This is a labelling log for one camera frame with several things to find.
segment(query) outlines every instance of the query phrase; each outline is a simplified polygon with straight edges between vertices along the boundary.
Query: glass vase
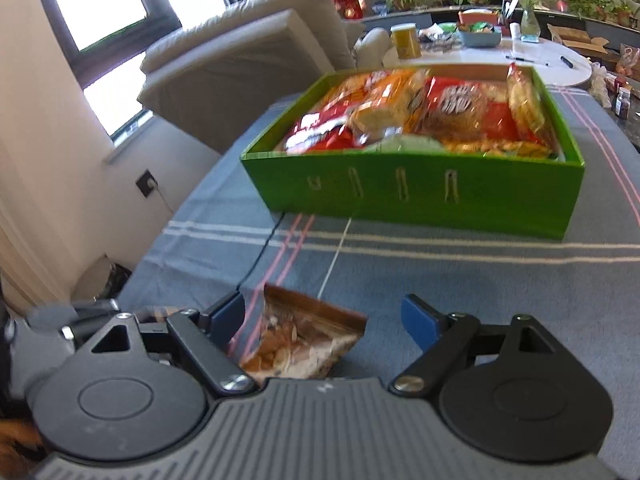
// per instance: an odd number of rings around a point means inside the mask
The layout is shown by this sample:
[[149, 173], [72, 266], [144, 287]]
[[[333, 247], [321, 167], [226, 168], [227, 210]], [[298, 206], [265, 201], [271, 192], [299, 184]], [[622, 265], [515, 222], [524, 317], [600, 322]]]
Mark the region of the glass vase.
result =
[[537, 43], [540, 41], [540, 24], [533, 9], [525, 8], [522, 11], [522, 21], [520, 22], [520, 33], [522, 41]]

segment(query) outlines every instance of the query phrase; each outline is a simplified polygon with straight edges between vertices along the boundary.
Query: green box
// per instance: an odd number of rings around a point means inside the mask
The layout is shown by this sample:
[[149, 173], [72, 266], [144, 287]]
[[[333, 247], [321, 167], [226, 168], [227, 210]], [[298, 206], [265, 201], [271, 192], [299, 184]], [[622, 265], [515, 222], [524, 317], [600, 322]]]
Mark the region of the green box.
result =
[[[508, 67], [433, 65], [434, 75], [505, 80]], [[531, 70], [566, 161], [453, 153], [271, 151], [329, 89], [357, 71], [319, 79], [241, 155], [271, 210], [562, 238], [584, 160], [558, 106]]]

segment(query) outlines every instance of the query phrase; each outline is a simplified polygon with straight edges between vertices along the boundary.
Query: sofa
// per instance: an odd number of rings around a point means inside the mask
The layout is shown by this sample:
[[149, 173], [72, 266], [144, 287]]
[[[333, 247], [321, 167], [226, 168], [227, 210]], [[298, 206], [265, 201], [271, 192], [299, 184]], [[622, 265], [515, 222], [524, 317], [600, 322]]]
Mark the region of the sofa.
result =
[[281, 97], [326, 73], [382, 66], [388, 32], [363, 33], [333, 0], [244, 0], [153, 44], [138, 100], [224, 153]]

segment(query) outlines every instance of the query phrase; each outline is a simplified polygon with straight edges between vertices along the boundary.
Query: black wall socket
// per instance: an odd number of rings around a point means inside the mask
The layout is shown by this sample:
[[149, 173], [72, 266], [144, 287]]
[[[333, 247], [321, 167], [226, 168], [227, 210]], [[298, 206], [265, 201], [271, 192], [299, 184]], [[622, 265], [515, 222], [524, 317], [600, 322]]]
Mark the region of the black wall socket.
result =
[[136, 186], [138, 186], [138, 189], [140, 190], [142, 195], [144, 195], [145, 198], [148, 197], [150, 194], [152, 194], [155, 189], [155, 187], [149, 186], [150, 180], [154, 182], [156, 186], [158, 185], [158, 181], [151, 174], [149, 170], [146, 170], [145, 173], [140, 175], [140, 178], [136, 180]]

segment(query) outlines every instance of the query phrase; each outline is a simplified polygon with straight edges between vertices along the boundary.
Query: wall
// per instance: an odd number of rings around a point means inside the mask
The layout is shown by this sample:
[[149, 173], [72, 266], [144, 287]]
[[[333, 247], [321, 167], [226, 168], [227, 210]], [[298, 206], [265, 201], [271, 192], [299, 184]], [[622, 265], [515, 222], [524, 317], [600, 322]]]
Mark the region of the wall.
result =
[[102, 254], [134, 266], [170, 218], [137, 177], [149, 168], [176, 208], [218, 155], [157, 120], [105, 165], [113, 144], [40, 0], [0, 0], [0, 30], [0, 180], [22, 234], [66, 290]]

